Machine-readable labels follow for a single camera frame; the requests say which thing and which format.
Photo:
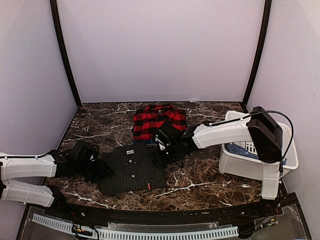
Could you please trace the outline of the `red black plaid shirt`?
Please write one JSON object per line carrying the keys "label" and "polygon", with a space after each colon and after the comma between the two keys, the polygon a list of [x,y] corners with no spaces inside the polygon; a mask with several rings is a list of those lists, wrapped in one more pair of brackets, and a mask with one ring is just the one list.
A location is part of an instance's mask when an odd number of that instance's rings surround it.
{"label": "red black plaid shirt", "polygon": [[136,110],[133,116],[133,140],[151,140],[165,122],[183,132],[187,128],[186,111],[170,103],[147,105],[144,109]]}

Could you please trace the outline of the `dark pinstripe long sleeve shirt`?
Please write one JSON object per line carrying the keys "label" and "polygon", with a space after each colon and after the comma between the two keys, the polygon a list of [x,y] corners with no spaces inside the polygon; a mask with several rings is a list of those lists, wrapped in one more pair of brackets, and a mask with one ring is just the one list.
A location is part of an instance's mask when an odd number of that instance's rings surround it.
{"label": "dark pinstripe long sleeve shirt", "polygon": [[104,195],[130,191],[163,189],[167,173],[154,164],[154,150],[144,143],[120,146],[104,155],[112,173],[102,178],[97,187]]}

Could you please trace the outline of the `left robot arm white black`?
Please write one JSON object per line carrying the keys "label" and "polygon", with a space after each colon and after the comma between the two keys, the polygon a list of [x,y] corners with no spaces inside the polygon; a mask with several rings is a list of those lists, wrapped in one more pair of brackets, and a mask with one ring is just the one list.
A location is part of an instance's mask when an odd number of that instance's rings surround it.
{"label": "left robot arm white black", "polygon": [[0,154],[0,200],[51,208],[60,218],[71,213],[64,194],[53,185],[34,185],[19,178],[84,177],[94,183],[112,173],[93,150],[68,153],[51,150],[43,155]]}

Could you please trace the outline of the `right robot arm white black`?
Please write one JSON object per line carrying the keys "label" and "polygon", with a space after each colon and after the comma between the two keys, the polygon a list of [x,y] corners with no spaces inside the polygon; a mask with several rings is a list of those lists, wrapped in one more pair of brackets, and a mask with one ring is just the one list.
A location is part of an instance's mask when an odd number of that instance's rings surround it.
{"label": "right robot arm white black", "polygon": [[153,154],[156,165],[164,167],[179,161],[193,151],[211,146],[252,142],[261,162],[261,197],[255,213],[266,217],[275,208],[278,196],[283,152],[283,130],[271,117],[270,111],[255,107],[253,112],[240,117],[215,122],[205,121],[181,131],[171,123],[163,123],[155,132],[159,147]]}

